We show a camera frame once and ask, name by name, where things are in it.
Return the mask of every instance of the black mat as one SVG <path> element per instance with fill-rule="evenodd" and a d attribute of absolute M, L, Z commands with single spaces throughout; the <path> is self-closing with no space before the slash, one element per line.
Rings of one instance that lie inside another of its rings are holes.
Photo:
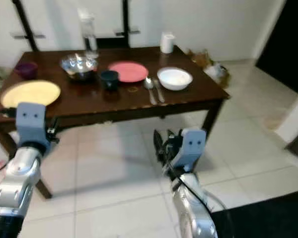
<path fill-rule="evenodd" d="M 298 192 L 230 209 L 235 238 L 298 238 Z M 213 213 L 221 238 L 231 238 L 224 211 Z"/>

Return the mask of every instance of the wooden table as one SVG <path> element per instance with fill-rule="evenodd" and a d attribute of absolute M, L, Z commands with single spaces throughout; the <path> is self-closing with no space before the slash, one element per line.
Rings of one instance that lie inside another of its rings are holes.
<path fill-rule="evenodd" d="M 60 86 L 61 96 L 47 107 L 47 120 L 53 116 L 60 118 L 60 127 L 80 126 L 104 121 L 122 121 L 148 117 L 164 117 L 197 110 L 208 110 L 202 128 L 210 135 L 221 106 L 229 95 L 211 78 L 204 74 L 177 46 L 170 55 L 160 53 L 159 47 L 133 49 L 100 50 L 98 71 L 119 60 L 133 60 L 142 63 L 150 77 L 166 66 L 179 67 L 193 76 L 193 82 L 182 91 L 162 89 L 165 103 L 153 106 L 149 102 L 148 91 L 143 83 L 122 83 L 117 92 L 106 92 L 96 80 L 90 84 L 70 83 L 60 67 L 60 59 L 74 51 L 25 52 L 19 62 L 33 61 L 39 66 L 37 79 L 52 81 Z M 14 72 L 5 80 L 2 92 L 22 82 Z M 9 154 L 13 155 L 16 146 L 5 132 L 15 129 L 14 119 L 0 116 L 0 142 Z M 51 197 L 43 183 L 39 190 L 45 197 Z"/>

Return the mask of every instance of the white tile floor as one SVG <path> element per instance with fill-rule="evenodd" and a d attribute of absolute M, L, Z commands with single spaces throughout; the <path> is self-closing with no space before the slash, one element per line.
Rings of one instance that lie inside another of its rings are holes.
<path fill-rule="evenodd" d="M 232 74 L 232 98 L 198 163 L 201 184 L 228 207 L 298 190 L 298 158 L 270 130 L 297 94 L 247 61 L 224 64 Z M 200 126 L 204 116 L 193 112 L 62 132 L 42 165 L 54 198 L 34 194 L 21 237 L 180 238 L 152 133 Z"/>

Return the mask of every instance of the yellow plate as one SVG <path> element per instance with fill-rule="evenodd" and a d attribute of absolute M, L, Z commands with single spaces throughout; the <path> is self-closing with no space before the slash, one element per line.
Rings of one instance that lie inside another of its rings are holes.
<path fill-rule="evenodd" d="M 6 89 L 0 101 L 5 108 L 16 108 L 23 102 L 47 106 L 57 100 L 60 93 L 59 86 L 49 81 L 22 82 Z"/>

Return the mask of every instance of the floor tile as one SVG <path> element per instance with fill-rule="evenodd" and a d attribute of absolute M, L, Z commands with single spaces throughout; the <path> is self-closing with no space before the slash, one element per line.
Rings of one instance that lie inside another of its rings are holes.
<path fill-rule="evenodd" d="M 195 172 L 203 185 L 233 179 L 234 175 L 220 158 L 217 148 L 208 143 L 204 155 L 198 160 Z"/>
<path fill-rule="evenodd" d="M 177 237 L 182 238 L 181 231 L 180 231 L 180 225 L 179 224 L 175 225 L 174 228 L 175 228 L 175 232 L 177 233 Z"/>
<path fill-rule="evenodd" d="M 254 202 L 266 200 L 298 191 L 298 168 L 284 168 L 239 178 L 238 181 Z"/>
<path fill-rule="evenodd" d="M 266 115 L 260 117 L 252 117 L 252 120 L 258 124 L 264 131 L 274 133 L 274 131 L 282 124 L 287 113 L 280 112 L 274 115 Z"/>
<path fill-rule="evenodd" d="M 179 215 L 173 203 L 172 192 L 168 192 L 164 194 L 165 204 L 169 210 L 169 214 L 172 220 L 173 225 L 179 224 Z"/>
<path fill-rule="evenodd" d="M 253 157 L 248 160 L 235 160 L 228 164 L 229 169 L 235 177 L 244 177 L 253 174 L 259 174 L 267 171 L 273 171 L 285 167 L 290 167 L 287 151 L 278 151 L 273 154 L 262 157 Z"/>
<path fill-rule="evenodd" d="M 74 214 L 25 222 L 20 238 L 74 238 Z"/>
<path fill-rule="evenodd" d="M 178 129 L 196 126 L 196 122 L 190 114 L 169 115 L 164 119 L 146 118 L 136 120 L 142 133 L 153 133 L 157 130 Z"/>
<path fill-rule="evenodd" d="M 297 94 L 264 72 L 254 69 L 235 100 L 252 116 L 287 112 Z"/>
<path fill-rule="evenodd" d="M 77 210 L 162 193 L 140 135 L 80 143 L 78 154 Z"/>
<path fill-rule="evenodd" d="M 26 220 L 36 220 L 75 210 L 75 163 L 77 145 L 56 146 L 41 166 L 41 177 L 53 194 L 45 199 L 36 189 Z"/>
<path fill-rule="evenodd" d="M 34 190 L 26 221 L 48 218 L 56 215 L 72 213 L 75 210 L 74 192 L 54 194 L 51 199 L 45 199 L 38 190 Z"/>
<path fill-rule="evenodd" d="M 134 134 L 140 134 L 138 125 L 134 120 L 116 123 L 105 122 L 102 124 L 82 126 L 78 129 L 79 142 L 89 142 L 92 140 Z"/>
<path fill-rule="evenodd" d="M 190 116 L 195 120 L 196 125 L 203 124 L 205 117 L 207 115 L 207 111 L 197 111 L 190 113 Z M 223 104 L 220 114 L 217 118 L 217 121 L 228 121 L 234 119 L 244 119 L 248 118 L 249 115 L 245 112 L 245 110 L 238 106 L 233 99 L 226 100 Z"/>
<path fill-rule="evenodd" d="M 65 129 L 57 134 L 60 143 L 57 146 L 74 145 L 78 143 L 78 131 L 80 127 Z"/>
<path fill-rule="evenodd" d="M 288 163 L 290 163 L 291 165 L 298 168 L 298 156 L 297 155 L 289 153 L 289 155 L 286 157 L 286 160 Z"/>
<path fill-rule="evenodd" d="M 237 180 L 209 184 L 203 189 L 215 195 L 227 208 L 239 207 L 252 202 Z M 208 198 L 208 203 L 212 207 L 214 201 Z"/>
<path fill-rule="evenodd" d="M 172 228 L 162 196 L 106 206 L 76 216 L 76 237 L 155 238 Z"/>
<path fill-rule="evenodd" d="M 287 146 L 287 143 L 283 141 L 278 134 L 275 133 L 275 126 L 279 124 L 279 122 L 277 121 L 280 121 L 280 118 L 268 115 L 262 117 L 253 117 L 250 119 L 261 128 L 262 132 L 265 133 L 278 148 L 285 148 Z"/>
<path fill-rule="evenodd" d="M 280 150 L 250 119 L 218 122 L 209 141 L 228 164 L 261 158 Z"/>
<path fill-rule="evenodd" d="M 55 146 L 44 158 L 41 176 L 53 193 L 75 189 L 77 144 Z"/>

